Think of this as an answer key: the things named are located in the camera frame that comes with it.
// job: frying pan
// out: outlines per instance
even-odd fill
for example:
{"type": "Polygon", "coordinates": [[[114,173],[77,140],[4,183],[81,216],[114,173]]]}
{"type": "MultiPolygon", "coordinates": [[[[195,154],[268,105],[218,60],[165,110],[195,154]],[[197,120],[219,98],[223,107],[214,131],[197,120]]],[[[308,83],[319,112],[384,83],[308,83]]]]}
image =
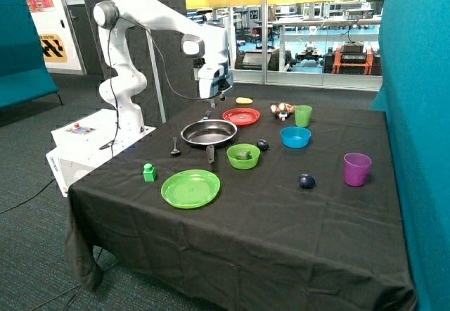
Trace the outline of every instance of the frying pan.
{"type": "Polygon", "coordinates": [[[181,138],[192,147],[206,147],[208,163],[214,162],[214,147],[227,144],[238,132],[235,124],[225,120],[210,120],[207,111],[200,121],[181,131],[181,138]]]}

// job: green cup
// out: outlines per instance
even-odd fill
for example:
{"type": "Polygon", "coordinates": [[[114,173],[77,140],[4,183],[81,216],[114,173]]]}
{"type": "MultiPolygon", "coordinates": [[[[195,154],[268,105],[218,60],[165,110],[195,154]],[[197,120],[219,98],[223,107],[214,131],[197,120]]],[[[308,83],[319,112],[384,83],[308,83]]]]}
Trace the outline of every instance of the green cup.
{"type": "Polygon", "coordinates": [[[308,127],[311,113],[312,107],[310,106],[295,106],[295,125],[298,127],[308,127]]]}

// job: spoon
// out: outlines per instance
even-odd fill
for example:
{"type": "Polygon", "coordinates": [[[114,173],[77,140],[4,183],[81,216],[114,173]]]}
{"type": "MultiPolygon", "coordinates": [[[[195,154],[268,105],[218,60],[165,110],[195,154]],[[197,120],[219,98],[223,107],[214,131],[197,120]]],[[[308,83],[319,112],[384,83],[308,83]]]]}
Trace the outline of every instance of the spoon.
{"type": "Polygon", "coordinates": [[[173,156],[179,155],[180,151],[176,149],[176,137],[174,137],[174,150],[170,152],[173,156]]]}

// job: green plate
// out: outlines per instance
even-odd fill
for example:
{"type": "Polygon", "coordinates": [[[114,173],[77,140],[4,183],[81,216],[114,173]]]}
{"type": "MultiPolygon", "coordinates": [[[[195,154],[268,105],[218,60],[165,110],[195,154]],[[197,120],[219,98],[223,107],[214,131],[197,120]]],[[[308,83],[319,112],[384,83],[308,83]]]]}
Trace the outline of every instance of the green plate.
{"type": "Polygon", "coordinates": [[[211,202],[220,189],[219,178],[206,170],[186,170],[169,177],[162,197],[176,208],[194,209],[211,202]]]}

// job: yellow warning sign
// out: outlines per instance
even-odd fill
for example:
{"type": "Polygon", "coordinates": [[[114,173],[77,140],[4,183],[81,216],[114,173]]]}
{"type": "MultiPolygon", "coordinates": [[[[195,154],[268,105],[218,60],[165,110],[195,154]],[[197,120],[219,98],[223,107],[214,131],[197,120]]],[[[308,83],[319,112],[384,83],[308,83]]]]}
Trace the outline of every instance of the yellow warning sign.
{"type": "Polygon", "coordinates": [[[39,35],[46,63],[66,63],[68,56],[65,54],[63,40],[56,34],[39,35]]]}

